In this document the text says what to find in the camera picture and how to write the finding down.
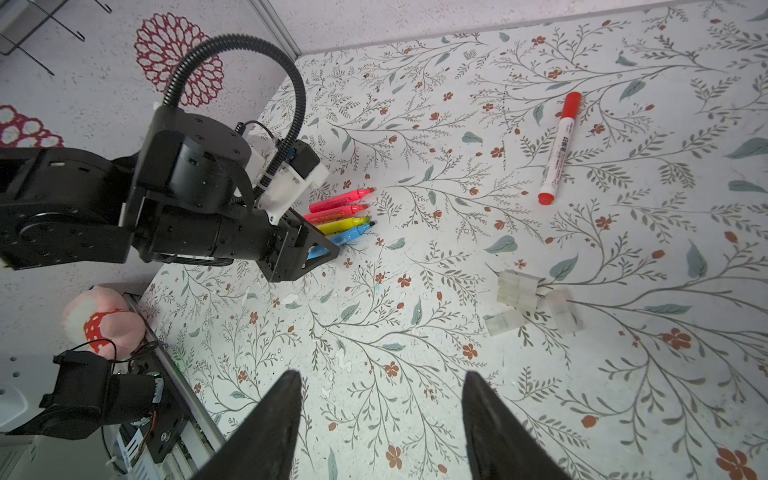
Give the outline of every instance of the yellow highlighter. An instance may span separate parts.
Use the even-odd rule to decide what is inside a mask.
[[[344,220],[337,220],[335,222],[322,223],[320,225],[315,225],[315,227],[317,227],[317,230],[320,230],[321,232],[323,232],[324,235],[329,235],[331,233],[346,232],[351,228],[359,227],[360,225],[365,225],[369,221],[371,221],[370,217],[345,218]]]

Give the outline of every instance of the red marker cap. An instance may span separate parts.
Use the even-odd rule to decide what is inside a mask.
[[[563,118],[576,118],[578,113],[578,106],[581,103],[581,94],[577,91],[572,91],[565,96],[565,105],[563,105]]]
[[[538,202],[542,205],[552,205],[552,202],[554,202],[554,195],[553,194],[539,194],[538,195]]]

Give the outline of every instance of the tablecloth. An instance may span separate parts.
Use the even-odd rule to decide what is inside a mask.
[[[141,308],[225,435],[301,372],[294,478],[468,478],[467,370],[573,478],[762,478],[767,26],[718,0],[302,57],[301,138],[332,174],[296,208],[375,187],[376,225],[294,283],[166,266]],[[292,117],[286,81],[261,121]],[[541,302],[489,337],[507,269],[584,328]]]

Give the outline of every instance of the metal hook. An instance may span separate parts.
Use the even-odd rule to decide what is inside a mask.
[[[98,3],[98,6],[102,7],[102,8],[104,9],[104,11],[105,11],[105,12],[107,12],[107,13],[112,13],[112,8],[110,8],[110,6],[109,6],[109,5],[107,5],[106,3],[102,4],[102,3],[101,3],[100,1],[98,1],[98,0],[94,0],[94,1],[95,1],[96,3]]]
[[[27,3],[29,3],[29,4],[31,4],[31,5],[34,5],[35,7],[37,7],[37,8],[38,8],[38,9],[39,9],[41,12],[45,13],[45,14],[48,16],[48,18],[50,18],[50,19],[51,19],[51,20],[53,20],[54,22],[56,22],[56,23],[58,23],[59,25],[61,25],[61,26],[62,26],[62,28],[64,28],[64,30],[66,30],[66,31],[68,31],[69,33],[73,34],[73,35],[74,35],[74,36],[75,36],[75,37],[76,37],[78,40],[80,40],[80,41],[85,41],[85,36],[83,36],[83,34],[82,34],[82,33],[80,33],[79,31],[75,32],[75,31],[72,31],[72,30],[70,30],[70,29],[69,29],[69,27],[67,27],[67,25],[64,25],[63,23],[61,23],[59,20],[57,20],[57,18],[56,18],[55,16],[53,16],[53,14],[50,14],[50,13],[48,13],[48,12],[47,12],[47,11],[46,11],[44,8],[42,8],[40,5],[38,5],[38,4],[36,4],[36,3],[34,3],[32,0],[27,0]]]
[[[51,75],[53,75],[53,74],[54,74],[52,71],[48,70],[48,67],[46,67],[45,65],[43,65],[42,63],[40,63],[40,61],[39,61],[37,58],[35,58],[35,57],[31,56],[31,55],[29,54],[29,52],[28,52],[28,51],[26,51],[25,49],[23,49],[23,48],[21,47],[21,45],[19,45],[18,43],[15,43],[15,42],[13,42],[13,41],[11,41],[11,39],[10,39],[10,38],[6,37],[6,36],[5,36],[5,35],[3,35],[2,33],[0,33],[0,37],[3,37],[3,38],[4,38],[4,39],[5,39],[5,40],[6,40],[8,43],[10,43],[10,44],[11,44],[11,45],[13,45],[15,48],[18,48],[19,50],[21,50],[22,52],[24,52],[24,55],[27,55],[27,56],[28,56],[29,58],[31,58],[31,59],[32,59],[32,60],[33,60],[33,61],[34,61],[36,64],[38,64],[38,65],[40,65],[41,67],[43,67],[43,68],[45,69],[45,71],[46,71],[46,72],[48,72],[48,73],[49,73],[49,74],[51,74]]]

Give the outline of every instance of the black corrugated tube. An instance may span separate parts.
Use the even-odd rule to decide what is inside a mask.
[[[288,152],[293,146],[293,142],[299,137],[299,131],[304,123],[304,112],[306,111],[304,80],[301,78],[299,70],[293,64],[290,57],[283,53],[277,46],[272,45],[261,38],[242,34],[229,34],[209,38],[200,43],[197,47],[189,50],[184,58],[181,59],[181,62],[176,67],[176,70],[174,70],[174,74],[171,75],[170,81],[168,82],[168,87],[166,88],[165,96],[163,97],[163,105],[173,108],[178,107],[181,95],[184,93],[184,87],[194,69],[199,67],[208,58],[211,58],[222,51],[229,50],[251,50],[272,58],[283,67],[288,74],[288,78],[290,78],[293,83],[293,93],[296,95],[296,109],[293,112],[293,123],[288,129],[285,139],[280,142],[280,148],[277,149],[277,153],[266,168],[266,172],[269,175],[274,175],[277,173],[277,169],[280,168],[280,164],[285,160],[286,155],[288,155]],[[253,193],[256,195],[257,199],[264,193],[271,181],[272,178],[268,175],[261,177],[259,184],[253,189]]]

